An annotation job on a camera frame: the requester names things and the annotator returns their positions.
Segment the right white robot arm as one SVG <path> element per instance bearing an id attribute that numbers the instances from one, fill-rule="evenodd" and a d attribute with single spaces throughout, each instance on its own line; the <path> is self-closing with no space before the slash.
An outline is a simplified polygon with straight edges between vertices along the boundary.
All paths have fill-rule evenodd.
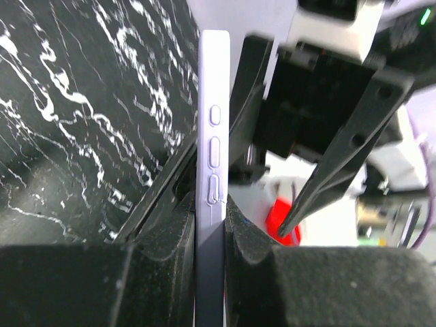
<path id="1" fill-rule="evenodd" d="M 377 28 L 383 1 L 299 1 L 269 87 L 273 41 L 246 36 L 230 100 L 230 166 L 236 183 L 255 181 L 263 159 L 248 148 L 297 155 L 315 169 L 300 193 L 275 206 L 268 234 L 284 245 L 308 215 L 342 197 L 397 110 L 435 84 L 435 3 Z"/>

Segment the phone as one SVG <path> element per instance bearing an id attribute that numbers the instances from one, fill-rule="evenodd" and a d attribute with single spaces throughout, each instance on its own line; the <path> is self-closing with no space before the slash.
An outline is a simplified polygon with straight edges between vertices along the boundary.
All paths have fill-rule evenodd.
<path id="1" fill-rule="evenodd" d="M 227 31 L 201 32 L 198 73 L 195 325 L 222 326 L 230 133 Z"/>

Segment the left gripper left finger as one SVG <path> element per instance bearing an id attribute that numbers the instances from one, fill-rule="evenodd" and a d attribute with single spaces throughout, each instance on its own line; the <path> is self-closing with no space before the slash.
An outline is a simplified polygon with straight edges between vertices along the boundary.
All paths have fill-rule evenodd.
<path id="1" fill-rule="evenodd" d="M 194 197 L 136 244 L 1 248 L 2 326 L 191 326 Z"/>

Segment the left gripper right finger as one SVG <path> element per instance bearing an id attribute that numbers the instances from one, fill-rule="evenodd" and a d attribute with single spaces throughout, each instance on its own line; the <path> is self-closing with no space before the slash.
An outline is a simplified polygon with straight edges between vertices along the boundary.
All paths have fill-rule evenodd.
<path id="1" fill-rule="evenodd" d="M 284 247 L 229 199 L 225 256 L 229 326 L 435 325 L 435 272 L 409 249 Z"/>

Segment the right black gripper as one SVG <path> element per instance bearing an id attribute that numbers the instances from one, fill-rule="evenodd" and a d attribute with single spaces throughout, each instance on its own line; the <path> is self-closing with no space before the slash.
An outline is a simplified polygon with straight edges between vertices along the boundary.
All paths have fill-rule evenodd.
<path id="1" fill-rule="evenodd" d="M 306 216 L 345 195 L 414 77 L 397 69 L 377 71 L 375 61 L 280 46 L 263 101 L 272 47 L 273 41 L 259 35 L 244 39 L 230 98 L 229 165 L 252 143 L 282 158 L 322 157 L 278 229 L 286 236 Z"/>

